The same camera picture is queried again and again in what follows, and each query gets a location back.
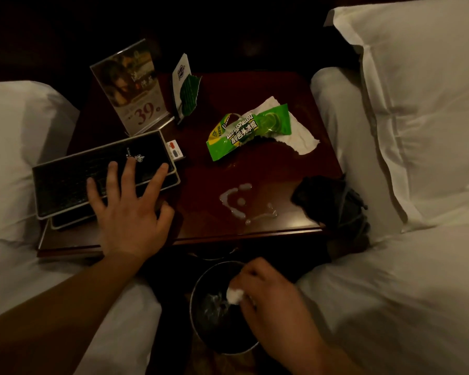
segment hand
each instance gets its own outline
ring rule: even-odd
[[[169,234],[174,210],[164,202],[160,218],[155,203],[169,165],[163,163],[138,199],[135,194],[135,162],[129,157],[118,185],[118,163],[108,166],[106,179],[107,206],[102,202],[94,179],[87,179],[87,195],[101,230],[101,247],[105,255],[129,253],[142,263],[162,248]]]
[[[231,280],[230,288],[250,296],[240,302],[242,313],[271,357],[294,375],[323,373],[320,353],[326,345],[292,283],[257,258]]]

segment dark background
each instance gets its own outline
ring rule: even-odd
[[[89,66],[142,38],[157,71],[295,70],[357,58],[323,29],[335,6],[393,0],[0,0],[0,81],[51,85],[81,109]]]

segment white tissue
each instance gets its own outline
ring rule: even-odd
[[[271,96],[261,105],[256,107],[253,110],[249,110],[242,117],[248,116],[250,113],[259,114],[265,110],[278,107],[280,103]],[[315,139],[311,132],[307,130],[292,113],[290,114],[290,127],[292,128],[292,134],[290,135],[280,135],[275,137],[279,142],[283,142],[293,148],[299,155],[308,154],[313,151],[316,146],[319,144],[319,139]]]
[[[233,290],[232,288],[227,288],[226,299],[230,304],[238,305],[243,299],[245,292],[243,290]]]

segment green packet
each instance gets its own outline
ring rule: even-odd
[[[256,136],[273,137],[292,134],[287,104],[259,114],[249,114],[227,125],[231,115],[232,113],[226,114],[208,136],[206,145],[213,161],[221,159]]]

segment printed number 39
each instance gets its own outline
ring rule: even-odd
[[[142,109],[137,109],[134,112],[134,115],[138,115],[139,117],[143,119],[141,122],[139,122],[139,125],[142,125],[146,121],[147,118],[151,118],[154,111],[155,109],[153,108],[153,104],[151,104],[150,102],[147,102],[146,104],[144,104],[144,107]]]

